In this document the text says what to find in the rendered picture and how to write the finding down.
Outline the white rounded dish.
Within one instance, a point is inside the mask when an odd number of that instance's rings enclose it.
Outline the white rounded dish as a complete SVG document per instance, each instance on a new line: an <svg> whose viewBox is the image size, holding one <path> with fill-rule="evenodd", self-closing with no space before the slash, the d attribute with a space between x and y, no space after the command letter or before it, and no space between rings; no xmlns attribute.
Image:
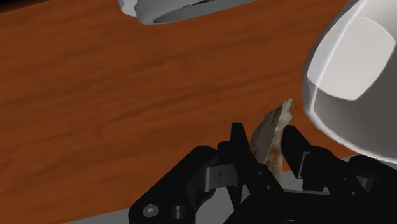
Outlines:
<svg viewBox="0 0 397 224"><path fill-rule="evenodd" d="M121 11L143 25L160 25L208 15L255 0L118 0Z"/></svg>

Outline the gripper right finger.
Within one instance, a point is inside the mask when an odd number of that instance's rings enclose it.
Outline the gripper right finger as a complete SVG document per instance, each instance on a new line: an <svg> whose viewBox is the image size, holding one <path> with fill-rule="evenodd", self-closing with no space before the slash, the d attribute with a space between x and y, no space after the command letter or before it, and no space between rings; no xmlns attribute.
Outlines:
<svg viewBox="0 0 397 224"><path fill-rule="evenodd" d="M311 145L292 125L284 128L281 148L303 189L363 199L397 199L397 170L364 155L343 161L330 150Z"/></svg>

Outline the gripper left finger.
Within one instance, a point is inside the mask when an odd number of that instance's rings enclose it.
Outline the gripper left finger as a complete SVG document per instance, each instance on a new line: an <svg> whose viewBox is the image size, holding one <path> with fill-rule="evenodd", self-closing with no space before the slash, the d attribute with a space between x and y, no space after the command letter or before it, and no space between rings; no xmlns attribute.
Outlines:
<svg viewBox="0 0 397 224"><path fill-rule="evenodd" d="M217 148L198 146L155 183L129 209L129 224L215 224L198 211L216 190L226 188L233 212L222 224L260 223L270 200L283 193L269 169L256 161L241 123Z"/></svg>

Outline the large white bowl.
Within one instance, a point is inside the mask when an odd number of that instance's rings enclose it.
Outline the large white bowl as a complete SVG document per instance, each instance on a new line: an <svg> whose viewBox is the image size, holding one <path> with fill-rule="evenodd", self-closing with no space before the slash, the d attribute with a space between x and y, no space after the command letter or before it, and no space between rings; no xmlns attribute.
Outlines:
<svg viewBox="0 0 397 224"><path fill-rule="evenodd" d="M397 164L397 0L349 0L302 73L311 122L356 153Z"/></svg>

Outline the beige speckled piece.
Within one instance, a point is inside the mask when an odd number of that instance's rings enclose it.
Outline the beige speckled piece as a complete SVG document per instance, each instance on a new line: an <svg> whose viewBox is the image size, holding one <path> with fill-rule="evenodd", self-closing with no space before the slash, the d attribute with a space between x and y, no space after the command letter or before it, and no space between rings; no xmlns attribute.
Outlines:
<svg viewBox="0 0 397 224"><path fill-rule="evenodd" d="M253 131L249 143L255 159L268 167L278 183L281 183L284 160L281 149L282 131L292 119L292 102L292 98L289 98L268 112Z"/></svg>

